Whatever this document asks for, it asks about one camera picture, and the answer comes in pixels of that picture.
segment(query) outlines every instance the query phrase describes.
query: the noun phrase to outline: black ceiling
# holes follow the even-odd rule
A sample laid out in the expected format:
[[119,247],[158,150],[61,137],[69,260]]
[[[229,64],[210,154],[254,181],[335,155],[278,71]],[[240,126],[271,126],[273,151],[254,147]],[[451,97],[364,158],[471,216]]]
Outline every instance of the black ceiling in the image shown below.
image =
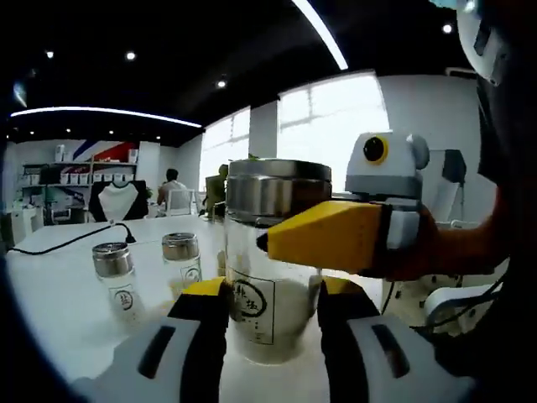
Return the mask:
[[[114,107],[203,126],[241,107],[275,99],[307,81],[340,74],[336,62],[290,0],[174,3],[158,12],[48,12],[4,21],[13,39],[5,98],[23,84],[28,108]],[[453,12],[427,0],[310,0],[334,35],[348,71],[442,74],[466,67]],[[53,50],[48,59],[45,51]],[[128,51],[137,58],[128,62]],[[225,77],[228,86],[217,90]],[[3,102],[3,113],[23,109]],[[10,138],[148,139],[180,145],[201,132],[174,123],[95,113],[42,113],[8,122]]]

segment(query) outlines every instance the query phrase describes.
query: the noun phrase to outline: yellow circle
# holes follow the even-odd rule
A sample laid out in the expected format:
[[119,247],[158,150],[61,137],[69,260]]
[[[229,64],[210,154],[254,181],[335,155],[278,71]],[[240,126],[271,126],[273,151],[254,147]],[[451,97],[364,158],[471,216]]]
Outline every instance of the yellow circle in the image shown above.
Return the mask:
[[366,141],[366,143],[364,144],[363,146],[363,150],[364,150],[364,155],[367,153],[366,151],[366,148],[368,146],[368,142],[371,141],[371,140],[374,140],[374,139],[378,139],[382,142],[383,144],[383,152],[382,154],[377,157],[375,160],[370,160],[367,156],[366,156],[366,161],[371,164],[371,165],[381,165],[384,160],[386,160],[386,157],[388,156],[388,152],[389,152],[389,147],[388,147],[388,140],[385,139],[384,137],[381,137],[381,136],[374,136],[374,137],[371,137],[370,139],[368,139]]

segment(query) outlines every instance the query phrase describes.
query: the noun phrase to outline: white table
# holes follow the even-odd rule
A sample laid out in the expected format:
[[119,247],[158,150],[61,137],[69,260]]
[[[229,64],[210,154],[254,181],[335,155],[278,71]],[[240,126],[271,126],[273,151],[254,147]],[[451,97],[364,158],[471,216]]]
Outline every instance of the white table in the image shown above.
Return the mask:
[[[145,305],[155,308],[171,301],[162,270],[160,240],[166,233],[193,232],[198,236],[204,279],[216,276],[216,254],[223,249],[223,227],[195,216],[163,217],[125,222],[137,239],[129,245],[136,265],[138,288]],[[105,226],[87,223],[44,227],[18,248],[43,250]],[[9,252],[8,273],[30,329],[50,361],[72,381],[95,377],[111,362],[113,349],[128,335],[110,314],[105,291],[95,276],[91,247],[125,239],[124,228],[111,228],[42,256]],[[326,275],[350,278],[380,307],[382,281],[333,270]],[[316,319],[305,332],[305,351],[280,366],[249,363],[240,356],[231,332],[222,370],[221,401],[328,401],[328,378]]]

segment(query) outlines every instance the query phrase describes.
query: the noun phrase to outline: metal lid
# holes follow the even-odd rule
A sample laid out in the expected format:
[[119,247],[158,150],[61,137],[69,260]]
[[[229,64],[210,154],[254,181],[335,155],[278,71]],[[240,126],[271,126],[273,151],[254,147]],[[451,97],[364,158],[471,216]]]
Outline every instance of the metal lid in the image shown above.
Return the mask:
[[331,181],[331,169],[323,164],[296,160],[240,160],[229,165],[229,176],[275,176],[288,179]]
[[162,255],[167,260],[189,260],[199,254],[198,238],[193,233],[169,233],[162,237]]
[[331,198],[331,169],[295,160],[242,160],[229,165],[227,214],[271,226]]
[[101,243],[94,246],[93,264],[101,277],[116,277],[133,271],[133,261],[124,242]]

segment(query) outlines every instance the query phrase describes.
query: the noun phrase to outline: window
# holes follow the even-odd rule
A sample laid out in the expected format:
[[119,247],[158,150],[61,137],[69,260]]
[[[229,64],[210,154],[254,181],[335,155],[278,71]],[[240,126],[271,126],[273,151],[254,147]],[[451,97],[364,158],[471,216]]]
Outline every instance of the window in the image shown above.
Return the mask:
[[278,158],[332,168],[332,189],[345,190],[347,163],[360,133],[389,130],[372,72],[340,76],[280,96]]
[[218,175],[220,165],[248,158],[249,133],[250,108],[207,127],[201,141],[200,191],[205,191],[207,176]]

